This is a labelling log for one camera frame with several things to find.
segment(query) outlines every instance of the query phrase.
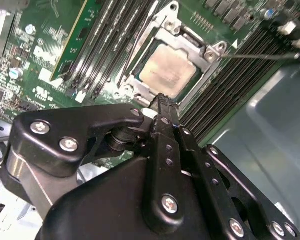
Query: green circuit board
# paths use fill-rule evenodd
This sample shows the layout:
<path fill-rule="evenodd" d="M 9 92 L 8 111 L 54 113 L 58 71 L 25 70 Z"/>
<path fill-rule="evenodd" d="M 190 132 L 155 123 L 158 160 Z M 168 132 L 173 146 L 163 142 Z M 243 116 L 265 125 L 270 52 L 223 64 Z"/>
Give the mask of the green circuit board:
<path fill-rule="evenodd" d="M 32 0 L 28 8 L 12 13 L 15 14 L 14 21 L 4 55 L 0 57 L 0 118 L 12 121 L 15 116 L 26 111 L 87 105 L 130 102 L 139 106 L 130 97 L 114 97 L 116 76 L 128 56 L 136 34 L 132 34 L 128 39 L 127 47 L 122 50 L 116 65 L 111 68 L 106 87 L 96 98 L 77 101 L 75 96 L 77 92 L 73 92 L 73 95 L 67 94 L 71 84 L 64 77 L 65 73 L 82 54 L 82 48 L 95 22 L 101 21 L 107 6 L 112 2 L 118 4 L 118 9 L 135 8 L 129 0 L 117 2 L 115 0 Z M 158 11 L 170 2 L 160 1 Z M 228 46 L 227 52 L 235 53 L 261 24 L 261 9 L 271 7 L 274 12 L 279 12 L 284 8 L 286 1 L 179 0 L 177 2 L 179 4 L 177 18 L 185 26 L 207 44 L 213 45 L 218 41 L 225 41 Z M 227 8 L 219 9 L 221 3 L 226 4 Z M 231 9 L 236 10 L 233 20 L 230 20 L 231 16 L 227 18 Z M 289 11 L 296 15 L 295 17 L 300 15 L 296 3 L 292 4 Z M 136 31 L 141 23 L 138 21 Z M 107 71 L 111 61 L 108 58 L 103 61 L 101 74 Z M 222 60 L 215 74 L 218 74 L 227 62 Z M 189 82 L 182 96 L 185 96 L 198 80 L 199 78 L 196 78 Z"/>

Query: black ram slot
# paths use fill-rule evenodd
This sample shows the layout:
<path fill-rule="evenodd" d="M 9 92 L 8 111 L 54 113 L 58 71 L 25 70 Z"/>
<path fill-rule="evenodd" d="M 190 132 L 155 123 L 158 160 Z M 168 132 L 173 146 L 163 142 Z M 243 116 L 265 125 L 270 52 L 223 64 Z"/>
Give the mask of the black ram slot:
<path fill-rule="evenodd" d="M 104 32 L 104 29 L 107 29 L 107 25 L 109 25 L 109 18 L 110 16 L 113 14 L 113 11 L 116 9 L 116 7 L 118 7 L 119 4 L 119 0 L 116 0 L 115 3 L 112 4 L 112 6 L 110 7 L 110 3 L 111 1 L 107 1 L 107 4 L 102 6 L 101 12 L 98 15 L 97 19 L 95 20 L 90 33 L 88 35 L 88 37 L 86 38 L 80 53 L 78 55 L 78 57 L 76 58 L 75 62 L 72 64 L 71 68 L 68 71 L 68 77 L 71 76 L 71 79 L 76 79 L 77 74 L 81 73 L 81 70 L 84 68 L 84 66 L 86 65 L 87 61 L 90 59 L 91 54 L 94 50 L 94 48 L 89 49 L 90 46 L 94 46 L 100 36 L 102 36 L 102 34 L 97 34 L 95 35 L 95 32 L 100 24 L 100 21 L 102 19 L 102 17 L 104 16 L 105 12 L 108 12 L 106 18 L 103 20 L 104 24 L 101 25 L 99 32 Z M 78 68 L 78 66 L 82 64 L 82 66 L 80 67 L 80 70 L 78 73 L 75 73 L 75 70 Z M 78 86 L 79 82 L 73 81 L 72 82 L 72 87 L 75 88 L 76 86 Z"/>
<path fill-rule="evenodd" d="M 130 25 L 129 29 L 127 29 L 127 33 L 124 36 L 124 40 L 121 42 L 121 44 L 118 46 L 117 51 L 112 56 L 109 65 L 107 66 L 107 69 L 104 71 L 103 75 L 101 76 L 101 80 L 98 82 L 97 86 L 94 88 L 94 91 L 91 95 L 92 99 L 95 99 L 99 96 L 100 92 L 104 88 L 107 80 L 111 76 L 112 72 L 116 67 L 118 67 L 118 63 L 121 60 L 121 56 L 125 53 L 125 50 L 127 49 L 131 39 L 133 36 L 139 31 L 140 25 L 143 22 L 146 13 L 148 12 L 149 8 L 152 6 L 153 0 L 148 0 L 142 3 L 140 6 L 140 9 L 138 10 L 138 15 L 135 18 L 134 22 Z M 126 26 L 130 19 L 132 18 L 133 14 L 135 13 L 135 10 L 130 13 L 130 17 L 127 19 L 127 21 L 124 23 L 124 26 Z"/>
<path fill-rule="evenodd" d="M 84 67 L 81 69 L 80 74 L 78 74 L 76 77 L 77 79 L 81 80 L 82 85 L 89 84 L 90 78 L 87 76 L 88 70 L 90 69 L 92 64 L 94 64 L 96 58 L 101 59 L 104 56 L 107 48 L 109 47 L 109 44 L 112 42 L 114 35 L 116 35 L 117 29 L 120 25 L 120 19 L 118 20 L 117 18 L 126 2 L 129 2 L 129 0 L 117 2 L 115 6 L 115 12 L 109 19 L 109 25 L 107 26 L 107 28 L 103 29 L 100 37 L 96 38 L 97 41 L 94 40 L 93 43 L 91 43 L 94 44 L 93 51 L 91 52 L 89 59 L 86 61 Z"/>
<path fill-rule="evenodd" d="M 283 44 L 276 32 L 259 27 L 237 53 L 279 55 L 287 51 L 291 47 Z M 183 115 L 181 124 L 201 142 L 275 64 L 270 60 L 231 59 Z"/>
<path fill-rule="evenodd" d="M 121 32 L 125 29 L 125 22 L 126 19 L 129 16 L 129 13 L 133 11 L 136 7 L 137 4 L 135 4 L 135 1 L 126 1 L 127 5 L 125 6 L 124 12 L 120 12 L 120 22 L 113 28 L 113 33 L 112 35 L 107 39 L 107 44 L 103 45 L 102 48 L 99 51 L 99 58 L 96 64 L 93 67 L 92 73 L 88 78 L 88 81 L 86 83 L 89 84 L 90 86 L 93 86 L 94 81 L 98 77 L 100 71 L 104 67 L 105 62 L 107 61 L 109 55 L 115 48 L 115 45 L 119 39 L 119 36 Z"/>

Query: mounting hole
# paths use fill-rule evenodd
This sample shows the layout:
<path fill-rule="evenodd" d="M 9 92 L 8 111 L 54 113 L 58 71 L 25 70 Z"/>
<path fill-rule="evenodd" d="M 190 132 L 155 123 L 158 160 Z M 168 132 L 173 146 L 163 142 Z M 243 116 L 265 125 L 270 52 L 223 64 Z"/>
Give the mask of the mounting hole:
<path fill-rule="evenodd" d="M 174 164 L 174 162 L 173 162 L 170 158 L 167 158 L 167 159 L 165 160 L 165 163 L 166 163 L 169 167 L 171 167 L 171 166 Z"/>
<path fill-rule="evenodd" d="M 172 11 L 175 11 L 175 10 L 177 10 L 177 5 L 175 5 L 175 4 L 171 4 L 170 5 L 170 9 L 172 10 Z"/>
<path fill-rule="evenodd" d="M 211 147 L 210 150 L 214 155 L 218 155 L 218 151 L 214 147 Z"/>
<path fill-rule="evenodd" d="M 161 118 L 161 121 L 162 121 L 164 124 L 167 124 L 167 125 L 170 123 L 169 120 L 166 119 L 165 117 L 162 117 L 162 118 Z"/>
<path fill-rule="evenodd" d="M 131 109 L 131 113 L 137 117 L 140 116 L 140 112 L 137 109 Z"/>
<path fill-rule="evenodd" d="M 145 141 L 141 141 L 141 142 L 140 142 L 140 147 L 141 147 L 141 148 L 144 148 L 145 146 L 146 146 Z"/>
<path fill-rule="evenodd" d="M 214 185 L 218 186 L 219 185 L 219 181 L 217 179 L 212 179 L 212 182 L 214 183 Z"/>
<path fill-rule="evenodd" d="M 187 135 L 190 135 L 190 134 L 191 134 L 191 132 L 190 132 L 188 129 L 186 129 L 186 128 L 183 129 L 183 132 L 184 132 L 185 134 L 187 134 Z"/>
<path fill-rule="evenodd" d="M 169 152 L 172 151 L 172 149 L 173 149 L 172 146 L 170 146 L 170 145 L 166 145 L 165 148 L 166 148 Z"/>

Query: ram slot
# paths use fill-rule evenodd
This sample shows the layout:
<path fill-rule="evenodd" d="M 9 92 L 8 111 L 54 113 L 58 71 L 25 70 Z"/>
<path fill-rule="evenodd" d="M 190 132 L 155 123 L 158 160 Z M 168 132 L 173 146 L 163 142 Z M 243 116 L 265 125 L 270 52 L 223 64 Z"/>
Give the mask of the ram slot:
<path fill-rule="evenodd" d="M 68 76 L 70 76 L 69 82 L 71 82 L 72 88 L 76 88 L 80 84 L 81 78 L 78 76 L 82 75 L 82 72 L 89 66 L 90 60 L 93 59 L 92 56 L 97 43 L 109 27 L 109 24 L 111 24 L 110 17 L 119 4 L 119 0 L 111 0 L 102 7 L 101 13 L 98 15 L 99 17 L 95 20 L 78 57 L 69 70 Z"/>
<path fill-rule="evenodd" d="M 104 66 L 109 54 L 111 53 L 118 36 L 120 35 L 123 26 L 123 20 L 128 16 L 131 8 L 134 7 L 135 1 L 126 0 L 122 1 L 120 7 L 117 9 L 116 13 L 112 18 L 111 28 L 108 29 L 107 33 L 102 36 L 102 41 L 99 42 L 98 47 L 96 47 L 93 55 L 93 61 L 88 69 L 82 74 L 83 78 L 80 89 L 89 89 L 96 77 L 98 76 L 100 70 Z"/>
<path fill-rule="evenodd" d="M 110 80 L 111 75 L 114 70 L 118 68 L 119 62 L 122 60 L 121 56 L 126 53 L 126 50 L 129 46 L 129 43 L 136 35 L 138 31 L 140 31 L 140 26 L 143 20 L 145 20 L 146 13 L 149 8 L 152 6 L 153 0 L 146 1 L 142 5 L 139 6 L 135 11 L 131 12 L 127 22 L 125 23 L 126 30 L 120 36 L 120 42 L 116 44 L 116 48 L 114 50 L 114 55 L 112 56 L 106 70 L 103 72 L 100 81 L 97 82 L 93 93 L 91 94 L 91 98 L 95 99 L 99 96 L 100 92 L 104 88 L 107 81 Z"/>

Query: black metal bracket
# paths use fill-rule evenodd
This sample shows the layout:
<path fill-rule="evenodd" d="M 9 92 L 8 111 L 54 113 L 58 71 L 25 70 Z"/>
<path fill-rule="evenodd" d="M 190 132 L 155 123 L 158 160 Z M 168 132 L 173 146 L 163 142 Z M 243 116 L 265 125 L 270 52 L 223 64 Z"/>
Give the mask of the black metal bracket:
<path fill-rule="evenodd" d="M 199 148 L 169 98 L 159 94 L 149 108 L 154 119 L 130 104 L 16 118 L 4 164 L 44 218 L 39 239 L 300 240 L 293 223 L 219 149 Z M 48 131 L 33 130 L 34 123 Z M 125 150 L 134 157 L 76 184 L 80 165 Z"/>

